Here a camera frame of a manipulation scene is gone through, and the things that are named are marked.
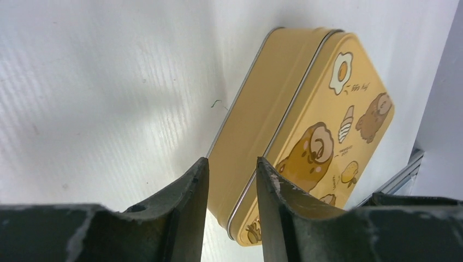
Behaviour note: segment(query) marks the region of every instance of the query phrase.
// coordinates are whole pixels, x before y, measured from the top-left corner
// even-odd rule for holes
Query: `white corrugated surface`
[[[396,104],[354,205],[406,165],[457,3],[3,0],[0,201],[124,210],[207,152],[269,30],[326,26],[358,34]],[[239,259],[262,249],[208,215],[203,261]]]

